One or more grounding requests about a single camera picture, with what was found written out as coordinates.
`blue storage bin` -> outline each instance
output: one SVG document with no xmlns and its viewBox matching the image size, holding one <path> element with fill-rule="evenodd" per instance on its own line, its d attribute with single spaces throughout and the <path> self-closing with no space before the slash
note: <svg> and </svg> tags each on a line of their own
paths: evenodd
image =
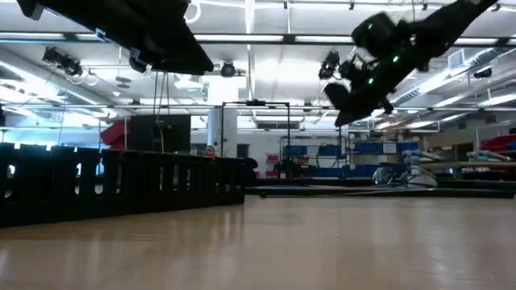
<svg viewBox="0 0 516 290">
<path fill-rule="evenodd" d="M 320 156 L 341 156 L 342 147 L 339 145 L 326 145 L 319 148 Z"/>
<path fill-rule="evenodd" d="M 371 142 L 355 143 L 355 151 L 366 154 L 378 154 L 382 152 L 381 144 Z"/>
<path fill-rule="evenodd" d="M 402 153 L 405 150 L 418 150 L 419 144 L 416 142 L 400 142 L 397 144 L 397 153 Z"/>
<path fill-rule="evenodd" d="M 283 156 L 308 155 L 308 147 L 304 145 L 290 145 L 283 148 Z"/>
</svg>

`spotlight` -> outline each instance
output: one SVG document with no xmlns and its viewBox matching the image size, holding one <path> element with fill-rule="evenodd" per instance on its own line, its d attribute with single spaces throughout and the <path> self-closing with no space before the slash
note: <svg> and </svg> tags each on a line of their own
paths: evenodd
<svg viewBox="0 0 516 290">
<path fill-rule="evenodd" d="M 328 80 L 335 74 L 335 70 L 339 66 L 340 56 L 338 52 L 330 52 L 321 64 L 319 69 L 319 79 Z"/>
<path fill-rule="evenodd" d="M 43 54 L 43 61 L 47 64 L 56 65 L 58 69 L 71 77 L 82 74 L 81 61 L 72 58 L 64 52 L 60 52 L 57 48 L 46 48 Z"/>
<path fill-rule="evenodd" d="M 493 75 L 493 70 L 491 68 L 487 68 L 487 69 L 481 70 L 479 72 L 473 73 L 473 77 L 475 77 L 476 79 L 491 77 L 492 75 Z"/>
<path fill-rule="evenodd" d="M 220 69 L 220 75 L 223 77 L 234 77 L 236 74 L 236 68 L 232 61 L 224 62 L 223 67 Z"/>
<path fill-rule="evenodd" d="M 311 101 L 308 101 L 308 102 L 305 101 L 305 106 L 312 106 Z M 305 113 L 309 113 L 311 111 L 312 111 L 312 109 L 303 109 L 303 112 L 305 112 Z"/>
</svg>

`black fence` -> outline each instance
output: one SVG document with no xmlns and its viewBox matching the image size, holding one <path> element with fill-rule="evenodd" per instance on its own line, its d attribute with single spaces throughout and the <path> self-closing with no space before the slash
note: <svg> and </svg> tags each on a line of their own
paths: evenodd
<svg viewBox="0 0 516 290">
<path fill-rule="evenodd" d="M 45 149 L 0 143 L 0 227 L 241 204 L 252 171 L 245 159 Z"/>
</svg>

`fluorescent light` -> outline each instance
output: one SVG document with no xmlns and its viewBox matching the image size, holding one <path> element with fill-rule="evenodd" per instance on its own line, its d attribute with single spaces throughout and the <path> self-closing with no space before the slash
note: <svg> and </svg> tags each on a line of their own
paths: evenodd
<svg viewBox="0 0 516 290">
<path fill-rule="evenodd" d="M 448 98 L 448 99 L 446 99 L 444 101 L 438 102 L 437 104 L 434 105 L 434 107 L 440 108 L 442 106 L 448 106 L 448 105 L 453 104 L 454 102 L 459 101 L 460 99 L 462 99 L 462 97 L 459 97 L 459 96 L 457 96 L 457 97 L 450 97 L 450 98 Z"/>
<path fill-rule="evenodd" d="M 296 36 L 296 42 L 314 42 L 314 43 L 339 43 L 339 44 L 353 44 L 351 36 L 323 36 L 323 35 L 303 35 Z"/>
<path fill-rule="evenodd" d="M 25 110 L 25 109 L 22 109 L 22 108 L 3 108 L 3 110 L 7 111 L 7 112 L 11 112 L 11 113 L 15 113 L 15 114 L 21 114 L 23 116 L 28 116 L 28 117 L 37 117 L 36 114 L 32 113 L 30 110 Z"/>
<path fill-rule="evenodd" d="M 75 36 L 79 40 L 100 40 L 94 33 L 77 33 Z"/>
<path fill-rule="evenodd" d="M 434 123 L 435 121 L 421 121 L 421 122 L 413 122 L 409 125 L 407 125 L 406 127 L 407 128 L 410 128 L 410 129 L 415 129 L 415 128 L 421 128 L 421 127 L 424 127 L 424 126 L 428 126 L 432 123 Z"/>
<path fill-rule="evenodd" d="M 384 110 L 374 110 L 372 113 L 371 113 L 371 116 L 369 116 L 370 118 L 376 118 L 378 116 L 380 116 L 381 114 L 385 113 Z"/>
<path fill-rule="evenodd" d="M 393 124 L 391 122 L 383 122 L 382 124 L 378 124 L 377 128 L 378 130 L 385 129 L 387 127 L 392 126 Z"/>
<path fill-rule="evenodd" d="M 467 45 L 486 45 L 495 44 L 498 41 L 496 38 L 459 38 L 455 44 L 467 44 Z"/>
<path fill-rule="evenodd" d="M 3 39 L 46 39 L 63 40 L 65 36 L 61 33 L 39 33 L 39 32 L 0 32 Z"/>
<path fill-rule="evenodd" d="M 302 116 L 290 116 L 291 122 L 300 122 L 304 117 Z M 286 122 L 287 116 L 258 116 L 256 120 L 263 122 Z"/>
<path fill-rule="evenodd" d="M 460 118 L 460 117 L 465 116 L 465 115 L 466 115 L 466 113 L 456 114 L 456 115 L 453 115 L 453 116 L 446 117 L 446 118 L 442 119 L 441 122 L 449 122 L 451 120 L 455 120 L 455 119 Z"/>
<path fill-rule="evenodd" d="M 201 90 L 202 84 L 199 84 L 195 81 L 190 81 L 186 79 L 180 79 L 174 83 L 177 89 L 186 89 L 186 90 Z"/>
<path fill-rule="evenodd" d="M 282 42 L 283 35 L 195 35 L 197 41 Z"/>
<path fill-rule="evenodd" d="M 513 100 L 516 100 L 516 94 L 508 94 L 508 95 L 501 96 L 501 97 L 491 97 L 489 100 L 479 103 L 478 106 L 481 106 L 481 107 L 495 106 L 495 105 L 502 104 L 504 102 L 510 102 Z"/>
</svg>

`cable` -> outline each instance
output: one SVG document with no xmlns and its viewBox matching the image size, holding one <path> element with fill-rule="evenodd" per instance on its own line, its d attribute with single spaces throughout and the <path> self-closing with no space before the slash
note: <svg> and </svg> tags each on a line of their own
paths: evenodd
<svg viewBox="0 0 516 290">
<path fill-rule="evenodd" d="M 152 106 L 152 121 L 151 121 L 151 136 L 152 136 L 152 151 L 156 151 L 154 145 L 154 117 L 156 116 L 156 98 L 158 96 L 158 73 L 156 72 L 156 79 L 154 81 L 154 105 Z"/>
<path fill-rule="evenodd" d="M 59 138 L 57 139 L 57 146 L 61 144 L 61 136 L 63 134 L 63 124 L 65 123 L 65 111 L 66 111 L 66 101 L 63 104 L 63 114 L 61 115 L 61 126 L 59 128 Z"/>
<path fill-rule="evenodd" d="M 414 0 L 412 0 L 412 20 L 416 21 L 416 5 L 414 3 Z"/>
<path fill-rule="evenodd" d="M 52 70 L 52 72 L 50 72 L 50 76 L 48 76 L 48 79 L 47 81 L 45 81 L 45 85 L 44 86 L 47 86 L 48 85 L 48 82 L 50 81 L 50 79 L 54 76 L 54 74 L 56 73 L 56 69 L 57 69 L 57 65 L 54 67 L 54 69 Z M 34 100 L 35 98 L 37 97 L 34 96 L 34 97 L 31 97 L 28 101 L 24 102 L 19 108 L 22 108 L 23 106 L 25 106 L 26 104 L 28 104 L 30 101 Z"/>
<path fill-rule="evenodd" d="M 170 115 L 169 75 L 167 74 L 167 114 Z"/>
<path fill-rule="evenodd" d="M 161 93 L 160 93 L 160 105 L 158 106 L 158 115 L 156 116 L 156 124 L 158 124 L 158 122 L 160 121 L 160 114 L 161 114 L 161 103 L 163 101 L 163 92 L 164 92 L 164 81 L 165 81 L 165 76 L 168 76 L 168 73 L 165 74 L 165 72 L 163 72 L 163 79 L 161 80 Z"/>
<path fill-rule="evenodd" d="M 160 128 L 160 113 L 161 113 L 161 102 L 163 101 L 163 91 L 164 91 L 164 83 L 165 76 L 168 79 L 169 73 L 163 72 L 163 79 L 161 80 L 161 93 L 160 93 L 160 105 L 158 107 L 158 115 L 156 116 L 156 126 L 159 128 L 160 136 L 161 136 L 161 153 L 164 153 L 164 139 L 163 139 L 163 131 Z"/>
</svg>

